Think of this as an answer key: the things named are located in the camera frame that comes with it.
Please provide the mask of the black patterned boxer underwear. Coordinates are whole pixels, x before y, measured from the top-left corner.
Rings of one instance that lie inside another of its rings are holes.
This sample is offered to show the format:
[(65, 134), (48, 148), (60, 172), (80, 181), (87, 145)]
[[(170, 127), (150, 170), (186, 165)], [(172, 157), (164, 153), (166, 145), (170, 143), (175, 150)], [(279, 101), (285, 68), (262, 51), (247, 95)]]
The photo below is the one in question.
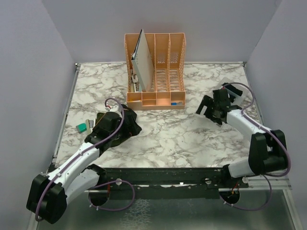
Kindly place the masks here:
[[(122, 106), (122, 112), (118, 113), (122, 117), (122, 122), (120, 124), (119, 129), (121, 128), (122, 134), (123, 134), (125, 141), (126, 141), (129, 138), (138, 135), (142, 131), (142, 128), (136, 122), (137, 114), (131, 108), (127, 107), (126, 105), (121, 104), (121, 106)], [(101, 119), (101, 117), (105, 113), (100, 114), (98, 121)], [(95, 144), (96, 148), (100, 149), (101, 151), (105, 151), (109, 148), (116, 147), (116, 146), (120, 145), (120, 144), (114, 144), (113, 141), (107, 142), (107, 143), (103, 143), (103, 142), (104, 142), (104, 140), (102, 140), (99, 143), (96, 143)]]

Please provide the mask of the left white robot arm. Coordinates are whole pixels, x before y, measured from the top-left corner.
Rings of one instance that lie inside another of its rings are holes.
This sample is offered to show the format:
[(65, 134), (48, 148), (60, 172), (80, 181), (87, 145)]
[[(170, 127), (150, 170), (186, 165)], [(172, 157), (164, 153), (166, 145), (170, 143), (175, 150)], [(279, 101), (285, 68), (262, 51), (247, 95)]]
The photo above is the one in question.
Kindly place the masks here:
[(88, 168), (112, 144), (123, 136), (128, 121), (127, 111), (110, 110), (100, 119), (84, 143), (60, 167), (46, 175), (37, 175), (31, 184), (26, 208), (34, 213), (35, 220), (57, 222), (67, 205), (88, 188), (101, 189), (106, 177)]

